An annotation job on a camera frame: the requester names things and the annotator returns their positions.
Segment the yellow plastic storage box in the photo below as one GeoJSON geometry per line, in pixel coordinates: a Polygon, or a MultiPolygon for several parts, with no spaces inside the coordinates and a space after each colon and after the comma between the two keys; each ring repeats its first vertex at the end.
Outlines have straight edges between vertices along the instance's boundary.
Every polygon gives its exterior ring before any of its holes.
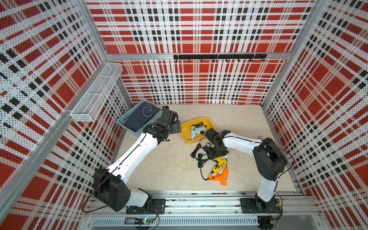
{"type": "Polygon", "coordinates": [[[206,125],[207,126],[206,132],[210,128],[214,129],[213,123],[207,117],[199,117],[199,118],[196,118],[196,119],[193,119],[193,120],[190,120],[190,121],[187,121],[187,122],[181,124],[181,135],[182,135],[182,138],[184,139],[186,144],[195,143],[197,141],[200,141],[201,138],[205,137],[205,134],[204,135],[199,134],[199,135],[196,136],[196,138],[194,140],[191,140],[191,126],[192,125],[196,125],[198,127],[206,125]]]}

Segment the orange glue gun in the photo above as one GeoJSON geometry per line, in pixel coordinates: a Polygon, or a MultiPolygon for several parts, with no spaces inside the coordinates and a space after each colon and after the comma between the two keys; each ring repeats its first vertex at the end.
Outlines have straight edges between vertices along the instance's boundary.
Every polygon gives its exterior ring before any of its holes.
{"type": "Polygon", "coordinates": [[[209,180],[210,181],[220,181],[222,186],[226,186],[227,185],[227,180],[228,180],[228,168],[224,168],[223,169],[223,173],[217,173],[217,175],[210,175],[209,176],[209,180]]]}

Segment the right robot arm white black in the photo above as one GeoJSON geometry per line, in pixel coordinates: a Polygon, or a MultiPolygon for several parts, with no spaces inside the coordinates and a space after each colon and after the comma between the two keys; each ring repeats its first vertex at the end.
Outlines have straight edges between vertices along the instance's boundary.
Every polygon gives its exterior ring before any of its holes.
{"type": "Polygon", "coordinates": [[[228,149],[235,149],[254,157],[261,175],[254,198],[255,207],[261,212],[274,208],[278,180],[288,162],[282,149],[270,138],[254,140],[238,136],[228,130],[219,133],[211,128],[205,133],[205,137],[210,142],[205,151],[211,158],[226,156],[228,149]]]}

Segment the yellow glue gun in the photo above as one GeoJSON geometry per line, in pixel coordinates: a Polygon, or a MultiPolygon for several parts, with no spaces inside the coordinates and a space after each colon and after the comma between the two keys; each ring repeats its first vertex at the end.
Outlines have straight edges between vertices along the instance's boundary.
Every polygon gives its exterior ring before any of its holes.
{"type": "Polygon", "coordinates": [[[216,162],[210,174],[218,173],[223,170],[227,166],[227,158],[218,157],[214,160],[216,162]]]}

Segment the mint green glue gun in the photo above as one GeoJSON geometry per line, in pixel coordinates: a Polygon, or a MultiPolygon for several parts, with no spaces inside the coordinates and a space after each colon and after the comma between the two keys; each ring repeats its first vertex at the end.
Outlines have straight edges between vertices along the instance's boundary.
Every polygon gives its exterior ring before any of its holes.
{"type": "Polygon", "coordinates": [[[194,140],[196,138],[197,135],[204,135],[205,132],[207,130],[207,126],[196,126],[196,125],[192,125],[191,126],[191,140],[194,140]]]}

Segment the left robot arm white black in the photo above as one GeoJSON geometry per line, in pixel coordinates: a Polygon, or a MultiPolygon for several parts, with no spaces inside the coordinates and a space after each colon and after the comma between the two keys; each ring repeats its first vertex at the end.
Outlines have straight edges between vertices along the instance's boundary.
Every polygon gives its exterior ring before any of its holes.
{"type": "Polygon", "coordinates": [[[138,140],[120,159],[107,168],[95,172],[93,196],[114,211],[134,207],[139,212],[149,213],[152,195],[142,189],[131,190],[126,183],[148,153],[161,142],[168,141],[169,135],[180,132],[178,114],[168,106],[164,106],[160,118],[143,129],[138,140]]]}

